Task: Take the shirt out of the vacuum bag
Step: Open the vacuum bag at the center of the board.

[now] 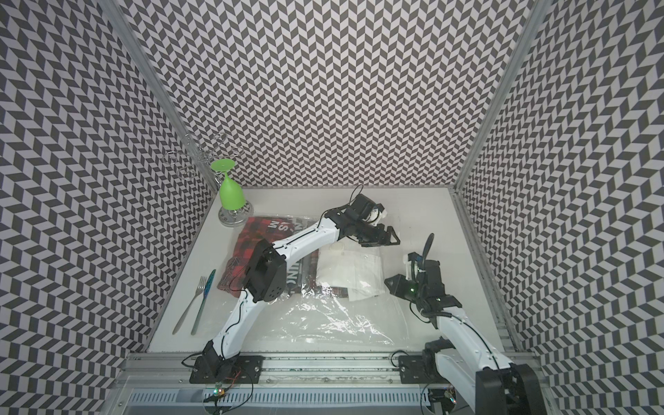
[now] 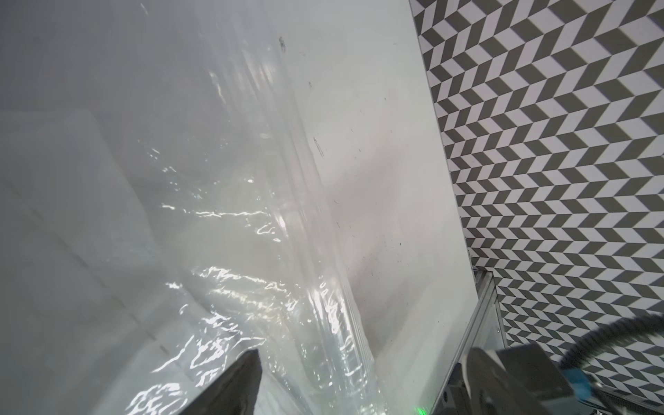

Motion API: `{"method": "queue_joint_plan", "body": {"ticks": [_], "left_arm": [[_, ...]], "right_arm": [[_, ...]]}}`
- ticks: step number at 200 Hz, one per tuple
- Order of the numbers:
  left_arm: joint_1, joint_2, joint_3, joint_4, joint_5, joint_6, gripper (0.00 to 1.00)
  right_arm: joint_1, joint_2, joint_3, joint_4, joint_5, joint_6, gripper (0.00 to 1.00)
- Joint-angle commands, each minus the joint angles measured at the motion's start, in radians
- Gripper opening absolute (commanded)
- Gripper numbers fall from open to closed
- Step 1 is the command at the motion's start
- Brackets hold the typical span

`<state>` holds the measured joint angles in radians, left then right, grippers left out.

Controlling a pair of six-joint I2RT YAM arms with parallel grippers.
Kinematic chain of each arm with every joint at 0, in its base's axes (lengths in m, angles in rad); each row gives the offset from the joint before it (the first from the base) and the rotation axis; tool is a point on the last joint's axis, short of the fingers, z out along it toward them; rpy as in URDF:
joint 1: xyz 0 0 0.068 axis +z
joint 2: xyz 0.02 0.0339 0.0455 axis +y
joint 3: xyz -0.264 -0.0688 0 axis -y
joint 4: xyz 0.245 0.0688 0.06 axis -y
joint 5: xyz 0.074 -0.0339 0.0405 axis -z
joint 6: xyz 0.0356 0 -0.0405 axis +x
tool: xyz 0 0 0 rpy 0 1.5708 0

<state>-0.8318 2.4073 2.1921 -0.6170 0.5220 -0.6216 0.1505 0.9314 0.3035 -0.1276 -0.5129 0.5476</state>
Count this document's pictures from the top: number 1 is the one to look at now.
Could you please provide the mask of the white shirt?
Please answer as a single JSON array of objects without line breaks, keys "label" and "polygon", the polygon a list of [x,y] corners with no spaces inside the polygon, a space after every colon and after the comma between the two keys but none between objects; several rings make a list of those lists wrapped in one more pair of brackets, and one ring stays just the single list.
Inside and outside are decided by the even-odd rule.
[{"label": "white shirt", "polygon": [[319,250],[316,284],[340,289],[350,302],[377,297],[387,292],[380,250],[339,241]]}]

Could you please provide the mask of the clear plastic vacuum bag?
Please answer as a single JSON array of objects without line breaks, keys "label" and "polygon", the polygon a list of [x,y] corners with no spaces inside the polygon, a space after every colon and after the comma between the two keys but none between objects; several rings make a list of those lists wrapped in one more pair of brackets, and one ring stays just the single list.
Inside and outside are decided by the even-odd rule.
[{"label": "clear plastic vacuum bag", "polygon": [[[404,271],[405,244],[376,248],[384,281]],[[340,289],[317,285],[318,255],[319,250],[295,265],[298,280],[288,281],[284,293],[263,309],[245,338],[243,351],[367,351],[406,344],[410,330],[401,301],[387,290],[350,302],[339,297],[344,294]]]}]

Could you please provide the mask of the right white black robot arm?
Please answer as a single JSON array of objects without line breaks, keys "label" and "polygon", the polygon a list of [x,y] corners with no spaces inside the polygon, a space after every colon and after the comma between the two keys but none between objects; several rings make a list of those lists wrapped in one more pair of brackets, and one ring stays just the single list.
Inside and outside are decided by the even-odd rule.
[{"label": "right white black robot arm", "polygon": [[406,257],[406,274],[384,281],[388,292],[415,307],[424,323],[442,336],[427,342],[414,365],[402,364],[402,380],[417,372],[432,386],[446,380],[475,414],[546,414],[539,378],[527,364],[503,354],[470,321],[462,304],[446,292],[440,262],[429,259],[434,235],[422,253]]}]

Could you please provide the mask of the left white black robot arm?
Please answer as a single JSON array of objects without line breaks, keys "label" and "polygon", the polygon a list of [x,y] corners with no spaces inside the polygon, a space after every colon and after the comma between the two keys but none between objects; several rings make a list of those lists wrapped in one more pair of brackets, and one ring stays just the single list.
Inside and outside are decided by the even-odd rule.
[{"label": "left white black robot arm", "polygon": [[361,247],[398,246],[392,226],[380,223],[382,205],[349,204],[323,212],[318,222],[289,238],[273,243],[261,240],[249,260],[238,302],[220,333],[208,341],[195,360],[194,370],[220,377],[242,349],[245,338],[263,309],[281,296],[287,285],[288,268],[316,250],[351,238]]}]

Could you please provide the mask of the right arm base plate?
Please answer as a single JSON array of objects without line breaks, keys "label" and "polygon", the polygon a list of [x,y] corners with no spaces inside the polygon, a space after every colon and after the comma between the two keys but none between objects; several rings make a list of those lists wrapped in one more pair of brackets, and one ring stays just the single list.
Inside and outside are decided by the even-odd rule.
[{"label": "right arm base plate", "polygon": [[397,369],[400,383],[404,385],[425,385],[442,383],[444,379],[432,369],[427,369],[421,356],[397,356]]}]

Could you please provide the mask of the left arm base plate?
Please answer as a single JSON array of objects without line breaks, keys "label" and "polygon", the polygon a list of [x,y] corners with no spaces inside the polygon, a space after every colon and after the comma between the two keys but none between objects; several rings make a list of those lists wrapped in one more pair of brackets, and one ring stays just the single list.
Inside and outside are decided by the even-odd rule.
[{"label": "left arm base plate", "polygon": [[199,356],[192,369],[190,384],[212,385],[219,383],[257,384],[262,373],[264,356],[235,356],[228,360],[214,361]]}]

